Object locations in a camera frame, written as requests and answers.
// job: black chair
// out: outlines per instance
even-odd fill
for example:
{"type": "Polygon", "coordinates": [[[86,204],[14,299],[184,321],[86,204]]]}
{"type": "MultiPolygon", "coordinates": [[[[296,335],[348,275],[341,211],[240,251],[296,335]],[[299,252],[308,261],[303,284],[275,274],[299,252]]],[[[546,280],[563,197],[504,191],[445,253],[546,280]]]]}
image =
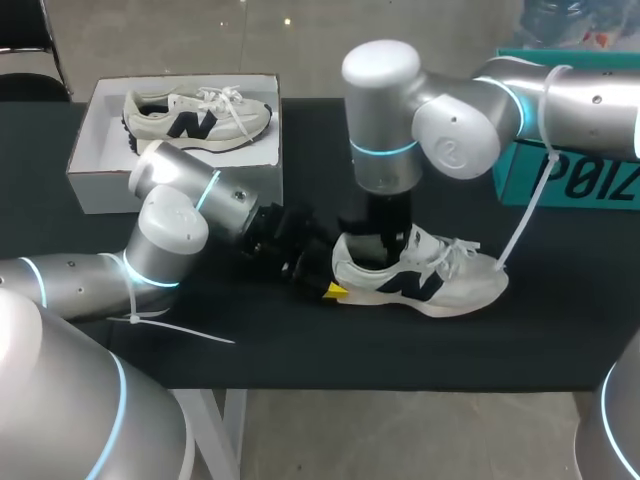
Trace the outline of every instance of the black chair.
{"type": "Polygon", "coordinates": [[[45,0],[0,0],[0,54],[23,52],[51,53],[61,82],[33,73],[0,74],[0,102],[71,101],[45,0]]]}

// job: black tablecloth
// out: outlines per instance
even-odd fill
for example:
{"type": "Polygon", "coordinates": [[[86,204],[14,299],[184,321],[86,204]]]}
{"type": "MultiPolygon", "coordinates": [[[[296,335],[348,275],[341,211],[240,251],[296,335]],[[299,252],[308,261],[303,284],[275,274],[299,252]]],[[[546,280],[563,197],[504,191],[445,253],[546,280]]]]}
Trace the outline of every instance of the black tablecloth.
{"type": "MultiPolygon", "coordinates": [[[[65,177],[83,109],[0,105],[0,257],[126,245],[135,215],[83,215],[65,177]]],[[[342,102],[283,110],[285,202],[311,203],[335,229],[355,191],[342,102]]],[[[427,231],[496,255],[522,215],[499,204],[490,175],[460,182],[427,168],[414,199],[427,231]]],[[[504,296],[451,319],[315,304],[210,242],[165,320],[237,345],[106,321],[81,328],[169,388],[592,389],[638,327],[639,242],[638,213],[541,208],[504,296]]]]}

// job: sneaker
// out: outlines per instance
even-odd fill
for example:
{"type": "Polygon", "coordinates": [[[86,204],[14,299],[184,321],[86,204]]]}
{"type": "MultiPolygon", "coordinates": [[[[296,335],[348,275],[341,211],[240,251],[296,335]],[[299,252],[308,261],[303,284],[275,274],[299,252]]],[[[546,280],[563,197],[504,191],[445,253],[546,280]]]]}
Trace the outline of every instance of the sneaker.
{"type": "Polygon", "coordinates": [[[342,234],[333,250],[333,273],[349,291],[340,303],[409,305],[429,317],[454,317],[493,303],[509,283],[496,260],[477,253],[480,244],[434,237],[413,226],[395,265],[380,264],[386,250],[377,235],[342,234]]]}
{"type": "Polygon", "coordinates": [[[178,148],[223,153],[251,143],[269,126],[272,110],[235,88],[129,92],[123,124],[131,149],[140,154],[154,140],[165,140],[178,148]]]}

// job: concrete floor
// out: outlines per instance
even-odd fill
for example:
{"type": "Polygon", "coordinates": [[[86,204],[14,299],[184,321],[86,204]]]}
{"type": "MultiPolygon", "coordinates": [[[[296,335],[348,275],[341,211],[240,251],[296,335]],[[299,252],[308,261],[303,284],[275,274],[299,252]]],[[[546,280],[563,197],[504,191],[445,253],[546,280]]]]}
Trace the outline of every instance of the concrete floor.
{"type": "MultiPolygon", "coordinates": [[[[509,38],[513,0],[49,0],[77,101],[105,76],[278,72],[285,96],[340,96],[340,64],[377,38],[466,75],[509,38]]],[[[55,74],[46,55],[0,72],[55,74]]],[[[571,394],[253,391],[247,480],[574,479],[571,394]]]]}

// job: navy n logo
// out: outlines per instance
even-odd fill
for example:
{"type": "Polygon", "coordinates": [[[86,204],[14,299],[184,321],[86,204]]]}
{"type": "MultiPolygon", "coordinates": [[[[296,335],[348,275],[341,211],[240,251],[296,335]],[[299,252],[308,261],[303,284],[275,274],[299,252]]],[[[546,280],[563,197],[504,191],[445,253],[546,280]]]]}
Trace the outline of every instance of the navy n logo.
{"type": "Polygon", "coordinates": [[[420,276],[420,272],[400,272],[378,288],[378,291],[382,293],[402,293],[403,297],[427,302],[440,290],[444,282],[437,272],[433,272],[421,287],[420,276]]]}
{"type": "Polygon", "coordinates": [[[217,121],[218,119],[210,110],[207,111],[202,123],[198,120],[197,112],[181,112],[171,125],[167,135],[172,138],[180,138],[180,135],[186,131],[189,138],[206,140],[217,121]]]}

